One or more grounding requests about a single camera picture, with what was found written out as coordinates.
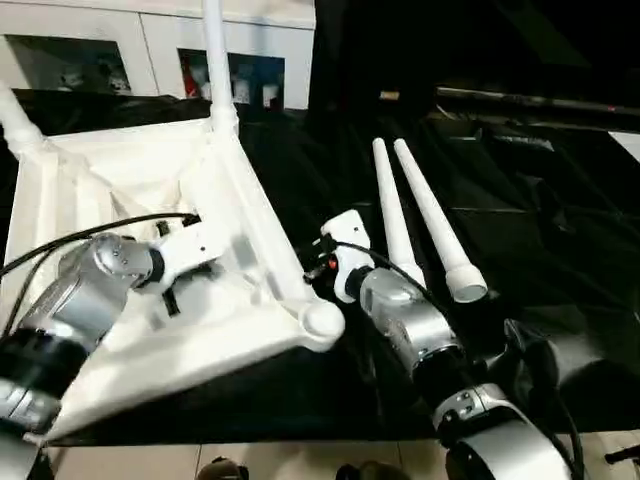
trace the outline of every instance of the white cylindrical leg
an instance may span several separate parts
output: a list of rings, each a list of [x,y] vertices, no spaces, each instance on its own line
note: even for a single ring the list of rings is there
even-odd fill
[[[376,163],[380,207],[382,208],[389,259],[422,286],[425,286],[424,274],[416,264],[416,259],[413,255],[413,247],[411,246],[409,232],[402,213],[396,182],[391,171],[387,147],[381,138],[376,138],[373,141],[373,158]]]
[[[229,59],[224,41],[220,0],[203,0],[207,63],[211,82],[211,121],[213,128],[238,129],[238,115],[231,96]]]
[[[37,146],[44,137],[18,103],[11,89],[0,80],[0,124],[9,149],[18,155],[25,148]]]
[[[451,296],[458,303],[479,300],[487,293],[482,273],[469,261],[406,142],[398,139],[394,148],[444,266]]]

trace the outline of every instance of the white cabinet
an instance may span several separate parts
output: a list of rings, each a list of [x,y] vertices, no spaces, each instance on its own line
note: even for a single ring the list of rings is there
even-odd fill
[[[184,98],[185,59],[205,48],[202,20],[144,14],[142,24],[160,94]],[[267,90],[276,83],[285,108],[307,108],[313,28],[232,21],[225,21],[224,28],[237,101],[249,103],[245,97],[253,100],[257,92],[267,102]]]
[[[306,109],[313,0],[222,9],[234,99]],[[204,50],[202,0],[0,0],[0,78],[13,88],[115,91],[120,72],[127,93],[185,98],[206,86]]]
[[[122,70],[115,74],[134,95],[158,94],[139,14],[0,2],[0,75],[9,86],[56,89],[64,72],[97,78],[104,69]]]

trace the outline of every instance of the red object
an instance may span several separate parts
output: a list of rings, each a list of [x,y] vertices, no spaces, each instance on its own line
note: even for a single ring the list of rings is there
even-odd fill
[[[191,75],[191,69],[187,65],[186,61],[182,62],[182,79],[184,80],[184,90],[187,94],[187,98],[199,97],[198,84]]]

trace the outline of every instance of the cabinet door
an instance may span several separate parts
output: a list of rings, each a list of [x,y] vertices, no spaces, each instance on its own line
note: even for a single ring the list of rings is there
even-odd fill
[[[137,13],[0,2],[0,65],[12,88],[158,94]]]
[[[145,14],[142,24],[160,94],[184,98],[189,83],[201,86],[202,20]],[[224,31],[236,101],[254,103],[260,97],[266,103],[277,87],[286,108],[307,108],[313,29],[225,21]]]

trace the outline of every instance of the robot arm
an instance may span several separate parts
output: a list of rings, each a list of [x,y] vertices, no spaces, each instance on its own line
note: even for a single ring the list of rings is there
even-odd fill
[[[16,331],[0,339],[0,427],[44,434],[89,355],[118,319],[130,289],[162,293],[175,278],[219,256],[202,224],[155,244],[112,233],[66,254],[59,276]]]
[[[322,228],[323,235],[336,241],[353,242],[354,231],[358,244],[368,247],[362,220],[353,210]],[[571,478],[558,450],[500,388],[476,381],[447,319],[416,287],[395,272],[373,268],[366,254],[338,248],[343,250],[340,255],[336,251],[336,295],[358,301],[397,352],[431,411],[441,443],[449,449],[449,478]]]

